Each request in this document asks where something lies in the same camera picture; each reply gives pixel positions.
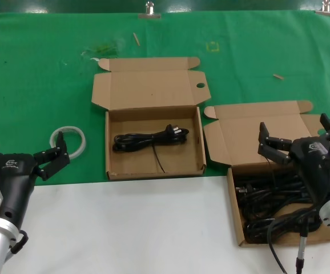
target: metal connector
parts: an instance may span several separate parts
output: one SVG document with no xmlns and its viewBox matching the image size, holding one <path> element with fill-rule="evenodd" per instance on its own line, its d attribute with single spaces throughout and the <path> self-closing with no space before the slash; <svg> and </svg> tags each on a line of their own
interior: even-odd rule
<svg viewBox="0 0 330 274">
<path fill-rule="evenodd" d="M 297 258 L 300 260 L 304 259 L 304 250 L 307 244 L 307 237 L 300 237 L 300 245 L 298 247 L 298 255 Z"/>
<path fill-rule="evenodd" d="M 330 0 L 323 0 L 323 7 L 315 13 L 330 16 Z"/>
<path fill-rule="evenodd" d="M 146 13 L 141 13 L 138 15 L 138 18 L 144 19 L 158 19 L 161 18 L 161 14 L 154 13 L 154 3 L 148 1 L 146 3 Z"/>
<path fill-rule="evenodd" d="M 244 188 L 244 187 L 235 187 L 235 189 L 238 193 L 246 193 L 247 192 L 247 189 Z"/>
</svg>

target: cardboard box flap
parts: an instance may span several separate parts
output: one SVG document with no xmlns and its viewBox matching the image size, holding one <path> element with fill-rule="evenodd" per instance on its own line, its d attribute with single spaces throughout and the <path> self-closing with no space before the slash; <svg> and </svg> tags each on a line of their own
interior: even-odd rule
<svg viewBox="0 0 330 274">
<path fill-rule="evenodd" d="M 101 59 L 92 102 L 108 110 L 194 106 L 211 97 L 199 58 Z"/>
<path fill-rule="evenodd" d="M 320 123 L 320 115 L 302 114 L 301 117 L 311 136 L 318 136 L 319 130 L 324 129 L 324 127 Z"/>
<path fill-rule="evenodd" d="M 107 71 L 164 71 L 188 70 L 200 65 L 198 57 L 174 58 L 115 58 L 100 59 L 99 67 Z"/>
<path fill-rule="evenodd" d="M 221 164 L 231 164 L 230 154 L 223 138 L 220 123 L 215 121 L 203 127 L 207 142 L 208 152 L 212 161 Z"/>
<path fill-rule="evenodd" d="M 316 136 L 322 128 L 309 101 L 234 104 L 206 107 L 204 114 L 218 119 L 204 127 L 211 160 L 231 166 L 264 163 L 257 153 L 259 126 L 264 122 L 271 136 L 295 140 Z"/>
<path fill-rule="evenodd" d="M 310 101 L 225 104 L 222 106 L 207 107 L 204 110 L 204 114 L 212 119 L 232 119 L 255 116 L 302 114 L 311 111 L 312 108 L 313 105 Z"/>
</svg>

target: green cloth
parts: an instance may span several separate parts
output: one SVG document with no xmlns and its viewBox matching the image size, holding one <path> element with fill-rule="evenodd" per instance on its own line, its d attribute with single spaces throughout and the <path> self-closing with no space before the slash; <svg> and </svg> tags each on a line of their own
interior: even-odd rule
<svg viewBox="0 0 330 274">
<path fill-rule="evenodd" d="M 102 70 L 90 58 L 183 56 L 199 57 L 196 69 L 206 73 L 212 99 L 201 111 L 308 99 L 314 113 L 330 115 L 330 17 L 313 11 L 179 13 L 153 20 L 0 14 L 0 152 L 48 149 L 56 128 L 77 126 L 87 138 L 85 152 L 37 185 L 106 181 L 105 110 L 91 103 L 93 77 Z M 67 144 L 72 152 L 79 140 L 67 138 Z M 208 161 L 206 175 L 225 172 Z"/>
</svg>

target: black cable connector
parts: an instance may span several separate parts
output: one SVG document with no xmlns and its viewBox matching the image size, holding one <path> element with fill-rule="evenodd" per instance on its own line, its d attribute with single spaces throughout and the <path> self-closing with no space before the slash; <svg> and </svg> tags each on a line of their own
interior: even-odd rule
<svg viewBox="0 0 330 274">
<path fill-rule="evenodd" d="M 17 254 L 24 247 L 24 245 L 28 242 L 29 238 L 28 238 L 27 232 L 25 232 L 24 230 L 21 230 L 19 233 L 23 235 L 23 238 L 18 243 L 16 243 L 15 246 L 13 246 L 10 249 L 10 252 L 12 254 Z"/>
<path fill-rule="evenodd" d="M 171 145 L 182 144 L 187 140 L 189 130 L 179 128 L 168 124 L 164 131 L 153 134 L 130 133 L 124 135 L 117 135 L 114 137 L 113 151 L 115 152 L 134 152 L 145 147 L 152 146 L 156 159 L 160 168 L 165 173 L 160 164 L 158 154 L 156 153 L 155 145 Z"/>
</svg>

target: cardboard box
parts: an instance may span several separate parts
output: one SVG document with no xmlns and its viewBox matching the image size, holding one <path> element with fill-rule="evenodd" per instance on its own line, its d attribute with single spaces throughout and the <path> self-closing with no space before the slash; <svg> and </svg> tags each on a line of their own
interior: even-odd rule
<svg viewBox="0 0 330 274">
<path fill-rule="evenodd" d="M 199 58 L 101 59 L 110 71 L 96 74 L 92 102 L 106 108 L 106 172 L 111 180 L 201 175 L 206 156 L 197 104 L 209 99 L 206 76 L 191 71 Z M 118 153 L 114 136 L 150 134 L 168 124 L 189 130 L 187 141 L 156 146 L 161 170 L 152 147 Z"/>
<path fill-rule="evenodd" d="M 206 107 L 204 114 L 218 119 L 204 127 L 206 143 L 212 161 L 231 166 L 227 174 L 228 192 L 240 246 L 250 246 L 243 233 L 243 218 L 238 208 L 234 176 L 241 174 L 270 174 L 266 159 L 257 153 L 259 126 L 264 122 L 271 136 L 295 140 L 302 137 L 318 136 L 322 129 L 320 115 L 305 114 L 312 110 L 309 101 L 285 101 L 269 103 L 233 104 Z M 273 168 L 280 168 L 272 162 Z M 293 212 L 306 204 L 291 204 L 279 214 Z M 288 233 L 278 244 L 298 245 L 298 233 Z M 322 225 L 316 232 L 309 233 L 309 243 L 330 241 L 330 228 Z"/>
</svg>

